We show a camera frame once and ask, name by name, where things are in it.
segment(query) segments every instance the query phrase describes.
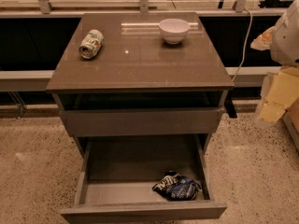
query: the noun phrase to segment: speckled floor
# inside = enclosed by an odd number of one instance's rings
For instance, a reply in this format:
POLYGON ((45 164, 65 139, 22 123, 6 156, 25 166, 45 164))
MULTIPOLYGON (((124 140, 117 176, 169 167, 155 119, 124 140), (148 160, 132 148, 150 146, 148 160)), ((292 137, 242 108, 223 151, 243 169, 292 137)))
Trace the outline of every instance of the speckled floor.
MULTIPOLYGON (((22 119, 0 106, 0 223, 64 223, 82 163, 57 110, 22 119)), ((259 130, 253 113, 225 114, 206 153, 208 180, 227 210, 218 220, 168 224, 299 223, 299 154, 284 124, 259 130)))

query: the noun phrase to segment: brown countertop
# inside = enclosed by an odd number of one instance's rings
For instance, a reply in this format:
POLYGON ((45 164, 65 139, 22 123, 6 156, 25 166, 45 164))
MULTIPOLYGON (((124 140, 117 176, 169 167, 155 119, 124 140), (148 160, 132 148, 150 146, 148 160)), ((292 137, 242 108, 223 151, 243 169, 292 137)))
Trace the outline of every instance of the brown countertop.
POLYGON ((233 86, 195 13, 109 13, 82 17, 47 90, 227 90, 233 86), (168 45, 158 28, 166 18, 198 26, 192 26, 180 44, 168 45), (91 29, 104 35, 104 44, 96 57, 84 60, 78 47, 91 29))

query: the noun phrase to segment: cabinet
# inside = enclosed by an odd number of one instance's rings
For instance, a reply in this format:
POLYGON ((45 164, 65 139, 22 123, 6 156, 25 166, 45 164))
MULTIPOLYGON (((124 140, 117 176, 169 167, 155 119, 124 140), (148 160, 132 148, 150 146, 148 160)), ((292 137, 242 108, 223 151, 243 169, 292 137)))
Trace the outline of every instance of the cabinet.
POLYGON ((218 218, 203 153, 216 132, 233 82, 194 13, 85 14, 49 84, 68 134, 84 159, 70 223, 218 218), (158 23, 181 18, 192 26, 168 45, 158 23), (78 47, 97 29, 98 55, 78 47), (194 201, 169 202, 151 187, 176 170, 200 181, 194 201))

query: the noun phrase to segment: white robot part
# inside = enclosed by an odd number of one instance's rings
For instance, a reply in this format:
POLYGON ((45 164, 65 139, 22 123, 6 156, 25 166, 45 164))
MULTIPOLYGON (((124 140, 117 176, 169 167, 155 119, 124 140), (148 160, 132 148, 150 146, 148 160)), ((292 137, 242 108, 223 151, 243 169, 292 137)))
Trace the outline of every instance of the white robot part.
POLYGON ((277 21, 270 44, 273 61, 287 66, 299 66, 299 0, 277 21))

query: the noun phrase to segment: bowl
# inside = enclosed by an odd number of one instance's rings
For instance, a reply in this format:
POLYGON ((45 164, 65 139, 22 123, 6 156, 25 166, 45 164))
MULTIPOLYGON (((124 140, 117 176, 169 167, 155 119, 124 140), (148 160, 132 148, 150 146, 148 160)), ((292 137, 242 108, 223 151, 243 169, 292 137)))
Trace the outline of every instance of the bowl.
POLYGON ((177 44, 187 36, 190 25, 181 19, 165 19, 160 21, 159 29, 167 43, 177 44))

